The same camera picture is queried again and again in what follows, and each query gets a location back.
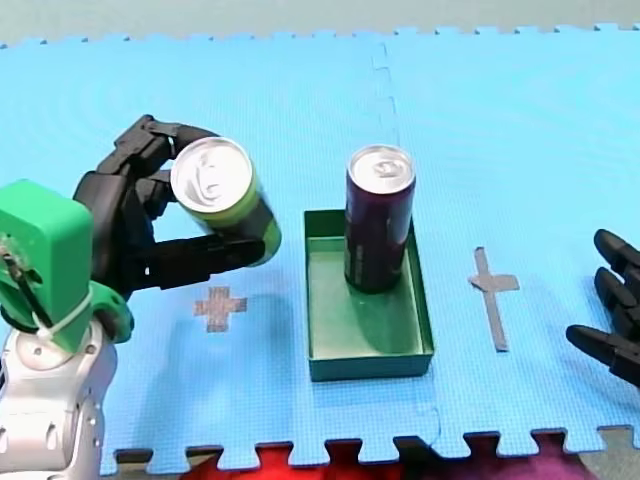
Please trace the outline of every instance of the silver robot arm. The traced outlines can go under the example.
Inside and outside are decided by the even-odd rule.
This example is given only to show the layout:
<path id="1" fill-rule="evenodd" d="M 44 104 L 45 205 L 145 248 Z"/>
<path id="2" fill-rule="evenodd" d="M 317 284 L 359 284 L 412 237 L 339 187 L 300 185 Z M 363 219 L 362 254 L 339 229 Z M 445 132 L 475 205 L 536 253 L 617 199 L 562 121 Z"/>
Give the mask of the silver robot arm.
<path id="1" fill-rule="evenodd" d="M 2 352 L 0 480 L 98 480 L 117 354 L 92 320 L 75 355 L 12 330 Z"/>

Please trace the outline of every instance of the green can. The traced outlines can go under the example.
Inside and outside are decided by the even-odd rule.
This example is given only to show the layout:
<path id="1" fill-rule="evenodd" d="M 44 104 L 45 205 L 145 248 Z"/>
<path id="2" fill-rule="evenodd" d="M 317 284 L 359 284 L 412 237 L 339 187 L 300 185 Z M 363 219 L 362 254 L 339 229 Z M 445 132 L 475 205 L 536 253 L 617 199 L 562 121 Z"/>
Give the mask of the green can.
<path id="1" fill-rule="evenodd" d="M 245 150 L 223 137 L 206 137 L 184 148 L 171 168 L 176 200 L 205 232 L 262 239 L 269 261 L 282 234 Z"/>

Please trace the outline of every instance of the dark purple can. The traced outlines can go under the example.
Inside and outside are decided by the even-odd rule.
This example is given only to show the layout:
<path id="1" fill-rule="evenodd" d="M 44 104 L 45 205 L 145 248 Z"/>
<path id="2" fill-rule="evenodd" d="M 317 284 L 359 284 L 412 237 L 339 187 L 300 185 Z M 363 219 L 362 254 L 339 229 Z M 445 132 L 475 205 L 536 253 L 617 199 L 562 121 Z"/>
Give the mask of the dark purple can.
<path id="1" fill-rule="evenodd" d="M 365 293 L 400 279 L 416 185 L 413 161 L 396 147 L 372 145 L 347 168 L 345 278 Z"/>

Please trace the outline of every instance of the blue foam mat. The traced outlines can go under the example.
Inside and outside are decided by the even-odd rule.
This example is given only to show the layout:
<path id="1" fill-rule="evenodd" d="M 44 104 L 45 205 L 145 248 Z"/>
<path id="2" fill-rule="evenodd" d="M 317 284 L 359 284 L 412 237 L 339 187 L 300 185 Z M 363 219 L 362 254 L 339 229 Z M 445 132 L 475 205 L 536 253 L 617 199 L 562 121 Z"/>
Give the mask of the blue foam mat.
<path id="1" fill-rule="evenodd" d="M 327 460 L 326 440 L 358 438 L 373 462 L 397 458 L 399 436 L 459 457 L 464 434 L 499 432 L 499 453 L 526 455 L 537 451 L 532 431 L 565 430 L 568 450 L 588 451 L 603 447 L 598 427 L 640 426 L 637 392 L 564 340 L 570 323 L 608 325 L 591 287 L 595 230 L 640 243 L 640 33 L 558 30 L 115 35 L 0 51 L 2 183 L 29 177 L 71 195 L 148 112 L 243 144 L 284 232 L 265 266 L 133 297 L 103 473 L 131 448 L 153 449 L 150 471 L 166 473 L 186 470 L 195 446 L 222 446 L 220 466 L 244 468 L 265 443 L 292 442 L 290 461 L 303 465 Z M 420 169 L 415 226 L 436 357 L 423 378 L 312 385 L 302 212 L 342 207 L 346 160 L 377 142 L 400 143 Z M 178 208 L 157 231 L 199 233 Z M 467 282 L 479 245 L 494 272 L 520 281 L 499 297 L 507 354 L 493 350 Z M 248 298 L 227 333 L 207 334 L 192 314 L 210 286 Z"/>

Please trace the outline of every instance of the gray tape cross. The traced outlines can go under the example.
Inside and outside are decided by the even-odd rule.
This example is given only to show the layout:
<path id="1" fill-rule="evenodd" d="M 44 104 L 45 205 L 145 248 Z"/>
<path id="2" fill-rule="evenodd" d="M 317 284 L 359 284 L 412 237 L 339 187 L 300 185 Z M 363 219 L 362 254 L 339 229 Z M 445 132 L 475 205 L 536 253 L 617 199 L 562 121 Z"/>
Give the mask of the gray tape cross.
<path id="1" fill-rule="evenodd" d="M 209 289 L 207 300 L 198 300 L 194 306 L 194 315 L 207 316 L 207 333 L 226 332 L 229 329 L 229 314 L 246 312 L 246 298 L 231 298 L 229 287 Z"/>
<path id="2" fill-rule="evenodd" d="M 502 327 L 500 319 L 500 311 L 498 310 L 498 302 L 496 300 L 497 292 L 506 292 L 510 290 L 519 290 L 520 285 L 518 279 L 514 275 L 491 275 L 489 272 L 489 262 L 484 247 L 478 247 L 473 252 L 476 261 L 478 274 L 469 278 L 471 285 L 482 291 L 484 304 L 489 317 L 489 328 L 493 336 L 493 343 L 499 352 L 508 351 L 507 339 Z"/>

